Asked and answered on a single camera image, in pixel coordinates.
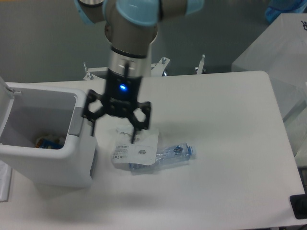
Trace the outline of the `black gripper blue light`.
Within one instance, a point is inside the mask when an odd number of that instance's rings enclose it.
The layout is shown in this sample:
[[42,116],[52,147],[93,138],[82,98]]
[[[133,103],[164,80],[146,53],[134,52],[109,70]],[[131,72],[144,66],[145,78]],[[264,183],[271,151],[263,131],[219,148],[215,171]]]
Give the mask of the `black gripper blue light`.
[[131,114],[130,123],[133,126],[131,144],[142,130],[149,130],[151,120],[151,102],[137,101],[142,76],[123,76],[108,70],[104,94],[98,94],[90,89],[87,93],[82,118],[87,119],[94,136],[96,121],[105,114],[120,118]]

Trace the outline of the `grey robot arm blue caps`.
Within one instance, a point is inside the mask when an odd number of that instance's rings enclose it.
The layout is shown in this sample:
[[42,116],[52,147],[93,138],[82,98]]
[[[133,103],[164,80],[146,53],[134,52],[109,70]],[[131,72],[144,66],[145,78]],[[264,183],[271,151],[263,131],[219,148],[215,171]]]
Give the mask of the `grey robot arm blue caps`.
[[85,24],[106,22],[111,44],[103,94],[89,90],[82,116],[93,125],[104,115],[126,118],[136,133],[150,126],[151,103],[137,101],[150,44],[157,24],[200,11],[202,0],[76,0]]

